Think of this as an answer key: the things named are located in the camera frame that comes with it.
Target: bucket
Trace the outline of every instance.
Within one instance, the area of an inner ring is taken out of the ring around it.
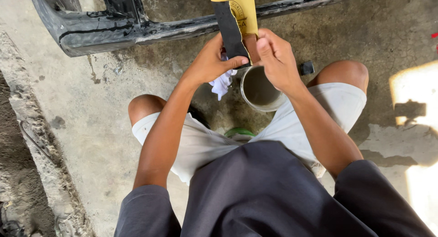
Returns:
[[[278,110],[287,100],[266,78],[264,66],[248,68],[240,82],[240,92],[248,105],[264,112]]]

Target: yellow sandpaper backing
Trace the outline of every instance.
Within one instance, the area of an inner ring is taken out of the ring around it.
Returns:
[[[256,34],[258,37],[257,16],[254,0],[211,0],[212,2],[229,1],[233,16],[236,18],[243,35]]]

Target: forearm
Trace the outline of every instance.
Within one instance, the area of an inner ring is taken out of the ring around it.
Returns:
[[[166,188],[167,175],[177,156],[184,119],[197,87],[182,78],[173,90],[141,149],[134,188],[149,184]]]
[[[351,162],[363,159],[358,147],[329,116],[303,83],[286,94],[320,163],[336,178]]]

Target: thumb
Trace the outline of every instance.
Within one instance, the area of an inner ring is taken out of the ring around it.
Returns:
[[[271,64],[277,61],[272,53],[271,45],[266,38],[260,38],[257,41],[257,52],[265,64]]]
[[[248,58],[239,55],[230,58],[227,61],[223,61],[221,62],[221,64],[224,67],[225,72],[227,72],[228,70],[235,69],[244,64],[247,64],[248,62],[249,62]]]

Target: dark gray shirt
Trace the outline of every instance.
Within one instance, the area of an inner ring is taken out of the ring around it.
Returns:
[[[122,202],[115,237],[434,236],[377,166],[348,165],[330,196],[280,143],[240,146],[197,171],[181,229],[165,188]]]

